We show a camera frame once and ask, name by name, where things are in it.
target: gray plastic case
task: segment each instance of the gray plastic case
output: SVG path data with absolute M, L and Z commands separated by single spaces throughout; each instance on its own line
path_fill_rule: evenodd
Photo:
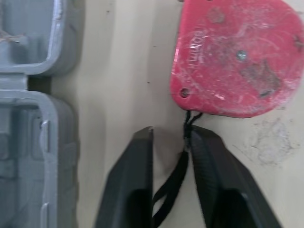
M 28 76 L 76 61 L 73 0 L 0 0 L 0 228 L 71 228 L 76 141 L 70 108 Z

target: screw hole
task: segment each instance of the screw hole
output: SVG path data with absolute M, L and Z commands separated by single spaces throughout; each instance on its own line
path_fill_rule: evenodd
M 183 88 L 180 92 L 182 98 L 187 98 L 189 96 L 189 89 Z

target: dust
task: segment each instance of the dust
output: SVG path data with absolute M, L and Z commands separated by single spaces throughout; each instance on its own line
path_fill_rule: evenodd
M 268 97 L 279 89 L 281 80 L 270 69 L 266 59 L 253 63 L 240 71 L 240 74 L 258 91 L 261 98 Z
M 297 35 L 294 36 L 294 45 L 296 46 L 296 48 L 298 48 L 299 52 L 302 52 L 304 47 L 304 42 Z
M 225 14 L 221 11 L 220 7 L 213 7 L 209 10 L 207 18 L 211 23 L 223 23 L 225 21 Z
M 251 143 L 251 155 L 262 165 L 278 165 L 292 154 L 292 146 L 286 126 L 280 118 L 274 122 L 263 121 L 257 137 Z

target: gray tool case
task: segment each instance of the gray tool case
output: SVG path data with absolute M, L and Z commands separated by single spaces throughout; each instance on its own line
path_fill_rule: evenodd
M 73 0 L 0 0 L 0 228 L 72 228 L 76 140 L 70 108 L 28 77 L 76 62 Z

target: plastic hinge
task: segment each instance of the plastic hinge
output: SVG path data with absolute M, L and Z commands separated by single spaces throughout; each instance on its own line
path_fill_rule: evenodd
M 40 211 L 40 228 L 48 228 L 48 207 L 49 203 L 45 203 L 41 207 Z
M 44 121 L 41 125 L 40 147 L 43 153 L 49 152 L 49 120 Z
M 0 90 L 27 90 L 28 76 L 25 74 L 0 75 Z

